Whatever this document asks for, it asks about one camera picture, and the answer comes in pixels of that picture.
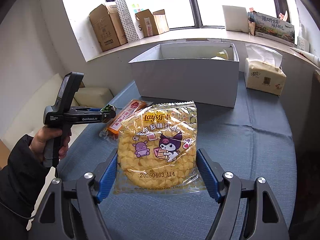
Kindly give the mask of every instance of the blue tablecloth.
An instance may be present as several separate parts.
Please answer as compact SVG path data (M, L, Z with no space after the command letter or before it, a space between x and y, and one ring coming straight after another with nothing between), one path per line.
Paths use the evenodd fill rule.
M141 98L134 82L110 103L124 107ZM145 98L155 103L174 100ZM296 194L296 156L292 134L278 96L246 89L239 73L235 108L196 103L197 148L204 148L224 170L243 179L263 176L273 190L289 227ZM78 179L105 161L113 145L99 137L105 124L91 124L58 166L63 180ZM114 239L205 239L218 204L207 191L169 198L110 193L100 204ZM238 239L245 212L241 200L232 239Z

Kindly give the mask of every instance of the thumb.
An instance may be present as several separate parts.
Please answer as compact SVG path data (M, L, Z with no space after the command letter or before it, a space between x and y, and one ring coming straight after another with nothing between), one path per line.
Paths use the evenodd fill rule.
M46 125L42 127L36 134L39 142L45 143L46 141L62 135L62 130L59 128L48 128Z

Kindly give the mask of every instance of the black jacket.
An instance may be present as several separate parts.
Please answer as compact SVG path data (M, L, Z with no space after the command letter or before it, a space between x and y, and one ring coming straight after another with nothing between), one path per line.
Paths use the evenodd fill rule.
M42 166L29 149L32 137L23 136L12 149L8 165L0 170L0 201L24 217L31 217L49 169ZM28 238L28 220L0 204L0 238Z

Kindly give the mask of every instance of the window sill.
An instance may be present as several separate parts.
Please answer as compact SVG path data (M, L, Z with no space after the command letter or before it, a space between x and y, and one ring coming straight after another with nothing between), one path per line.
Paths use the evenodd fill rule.
M104 55L108 55L110 53L113 53L119 50L128 49L128 48L132 48L132 47L143 45L143 44L158 43L162 41L180 41L180 42L182 41L217 41L217 42L244 41L244 42L260 44L273 49L284 51L286 53L289 53L291 55L294 55L296 57L303 59L304 61L312 64L313 66L316 66L307 58L303 57L302 55L298 54L294 50L290 49L290 46L288 45L279 43L277 41L269 40L263 37L252 36L249 33L232 32L232 31L226 31L225 29L219 29L219 28L181 29L181 30L168 31L160 35L143 38L138 41L132 41L122 46L107 50L88 61L94 60L98 57L102 57Z

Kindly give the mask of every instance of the human hand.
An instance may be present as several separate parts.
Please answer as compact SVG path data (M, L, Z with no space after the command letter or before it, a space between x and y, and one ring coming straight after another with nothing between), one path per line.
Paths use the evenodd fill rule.
M62 130L59 128L48 128L46 125L42 127L34 136L29 148L37 159L42 163L44 160L44 148L48 140L62 135ZM63 146L59 150L59 159L62 160L69 149L71 131L63 141Z

